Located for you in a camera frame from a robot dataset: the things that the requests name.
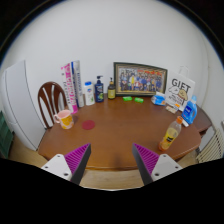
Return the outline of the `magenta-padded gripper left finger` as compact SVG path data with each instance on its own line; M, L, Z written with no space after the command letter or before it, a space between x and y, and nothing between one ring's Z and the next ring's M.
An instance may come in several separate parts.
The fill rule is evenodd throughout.
M90 155L91 144L87 143L66 155L56 154L42 169L79 185Z

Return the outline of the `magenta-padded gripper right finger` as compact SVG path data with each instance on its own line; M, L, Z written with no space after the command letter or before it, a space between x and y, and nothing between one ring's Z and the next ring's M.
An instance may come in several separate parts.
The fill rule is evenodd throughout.
M144 185L148 185L182 169L169 155L158 155L136 143L132 145L132 154Z

